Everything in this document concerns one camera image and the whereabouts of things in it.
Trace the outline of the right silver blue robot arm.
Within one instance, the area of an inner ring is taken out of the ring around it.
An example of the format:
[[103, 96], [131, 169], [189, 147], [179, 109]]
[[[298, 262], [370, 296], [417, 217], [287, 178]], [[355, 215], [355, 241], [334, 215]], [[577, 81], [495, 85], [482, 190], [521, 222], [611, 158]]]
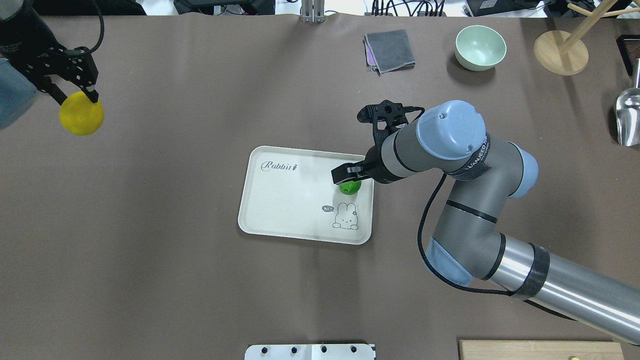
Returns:
[[384, 100], [364, 106], [374, 145], [359, 162], [331, 172], [334, 184], [393, 183], [438, 169], [438, 188], [454, 185], [428, 244], [417, 245], [429, 271], [458, 290], [506, 296], [553, 316], [578, 321], [639, 345], [639, 291], [608, 276], [496, 231], [508, 199], [521, 198], [538, 178], [537, 160], [518, 145], [491, 136], [473, 105], [451, 100], [423, 107]]

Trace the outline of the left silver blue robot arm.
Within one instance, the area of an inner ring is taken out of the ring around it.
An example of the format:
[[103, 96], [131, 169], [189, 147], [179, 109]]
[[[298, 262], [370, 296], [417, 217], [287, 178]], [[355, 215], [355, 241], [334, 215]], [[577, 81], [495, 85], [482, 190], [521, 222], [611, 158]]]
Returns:
[[72, 96], [66, 95], [51, 77], [58, 76], [80, 89], [74, 98], [87, 104], [78, 117], [102, 114], [103, 107], [95, 89], [98, 69], [93, 53], [105, 36], [105, 19], [93, 0], [100, 23], [98, 41], [92, 48], [66, 48], [36, 12], [31, 0], [1, 2], [1, 128], [15, 123], [34, 104], [37, 92], [48, 94], [62, 110], [72, 108]]

